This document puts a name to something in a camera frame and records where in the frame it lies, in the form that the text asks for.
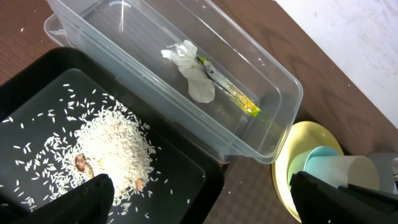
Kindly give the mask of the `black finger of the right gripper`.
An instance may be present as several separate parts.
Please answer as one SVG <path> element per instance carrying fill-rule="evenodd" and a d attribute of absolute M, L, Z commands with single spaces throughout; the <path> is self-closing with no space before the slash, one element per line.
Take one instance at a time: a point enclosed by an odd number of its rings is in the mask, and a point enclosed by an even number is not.
<path fill-rule="evenodd" d="M 339 186 L 338 190 L 364 202 L 380 212 L 394 213 L 397 211 L 396 194 L 367 189 L 353 184 L 348 184 L 347 187 Z"/>

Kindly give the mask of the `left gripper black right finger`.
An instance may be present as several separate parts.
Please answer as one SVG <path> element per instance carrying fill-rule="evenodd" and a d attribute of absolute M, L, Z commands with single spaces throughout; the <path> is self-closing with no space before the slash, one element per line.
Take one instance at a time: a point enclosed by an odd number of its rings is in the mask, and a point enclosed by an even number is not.
<path fill-rule="evenodd" d="M 294 174 L 290 186 L 302 223 L 397 224 L 397 211 L 380 212 L 307 172 Z"/>

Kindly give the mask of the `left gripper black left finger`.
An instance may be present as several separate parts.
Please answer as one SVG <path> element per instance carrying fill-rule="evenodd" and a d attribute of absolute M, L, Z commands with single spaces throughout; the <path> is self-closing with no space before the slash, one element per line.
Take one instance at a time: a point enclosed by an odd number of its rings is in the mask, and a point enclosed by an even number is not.
<path fill-rule="evenodd" d="M 113 200 L 113 182 L 100 174 L 32 213 L 1 197 L 1 224 L 105 224 Z"/>

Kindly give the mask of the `white paper cup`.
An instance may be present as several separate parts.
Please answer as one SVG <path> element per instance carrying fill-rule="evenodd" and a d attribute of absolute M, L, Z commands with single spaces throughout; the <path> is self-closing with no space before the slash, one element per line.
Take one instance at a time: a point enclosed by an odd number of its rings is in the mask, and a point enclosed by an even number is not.
<path fill-rule="evenodd" d="M 304 171 L 335 188 L 352 184 L 379 190 L 377 168 L 365 156 L 312 157 L 307 161 Z"/>

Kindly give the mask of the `light blue bowl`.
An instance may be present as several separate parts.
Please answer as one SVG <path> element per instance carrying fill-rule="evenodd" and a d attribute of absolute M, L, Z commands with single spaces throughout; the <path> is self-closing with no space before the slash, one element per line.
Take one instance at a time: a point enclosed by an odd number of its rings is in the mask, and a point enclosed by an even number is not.
<path fill-rule="evenodd" d="M 287 172 L 287 183 L 290 185 L 292 176 L 300 171 L 305 171 L 308 161 L 313 157 L 340 156 L 341 154 L 330 146 L 318 146 L 307 150 L 294 157 Z"/>

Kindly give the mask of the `yellow plate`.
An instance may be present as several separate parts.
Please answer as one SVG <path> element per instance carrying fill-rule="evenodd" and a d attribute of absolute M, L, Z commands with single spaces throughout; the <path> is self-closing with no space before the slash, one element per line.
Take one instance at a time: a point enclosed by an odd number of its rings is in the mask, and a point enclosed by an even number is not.
<path fill-rule="evenodd" d="M 271 165 L 272 181 L 277 195 L 287 211 L 300 221 L 293 198 L 290 193 L 290 178 L 297 171 L 303 171 L 312 151 L 320 146 L 328 146 L 339 155 L 343 154 L 338 141 L 329 130 L 311 121 L 294 124 L 285 144 Z"/>

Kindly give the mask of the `yellow green snack wrapper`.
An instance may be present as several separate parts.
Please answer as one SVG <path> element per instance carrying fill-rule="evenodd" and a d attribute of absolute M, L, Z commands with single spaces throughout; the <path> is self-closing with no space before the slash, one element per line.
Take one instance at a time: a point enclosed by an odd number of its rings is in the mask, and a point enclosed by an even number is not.
<path fill-rule="evenodd" d="M 237 86 L 235 86 L 220 71 L 218 71 L 210 61 L 208 61 L 205 57 L 197 57 L 197 60 L 202 65 L 203 71 L 207 77 L 213 81 L 216 87 L 218 87 L 220 90 L 223 90 L 225 95 L 241 110 L 252 117 L 256 117 L 261 112 L 261 109 Z"/>

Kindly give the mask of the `white tissue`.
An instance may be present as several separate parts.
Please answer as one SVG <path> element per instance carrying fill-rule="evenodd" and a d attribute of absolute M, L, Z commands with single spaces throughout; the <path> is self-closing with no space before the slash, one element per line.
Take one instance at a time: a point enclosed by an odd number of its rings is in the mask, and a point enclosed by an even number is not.
<path fill-rule="evenodd" d="M 188 94 L 199 103 L 211 103 L 215 99 L 214 83 L 202 70 L 196 61 L 198 48 L 189 40 L 182 44 L 167 46 L 161 50 L 163 58 L 176 64 L 179 72 L 187 79 Z"/>

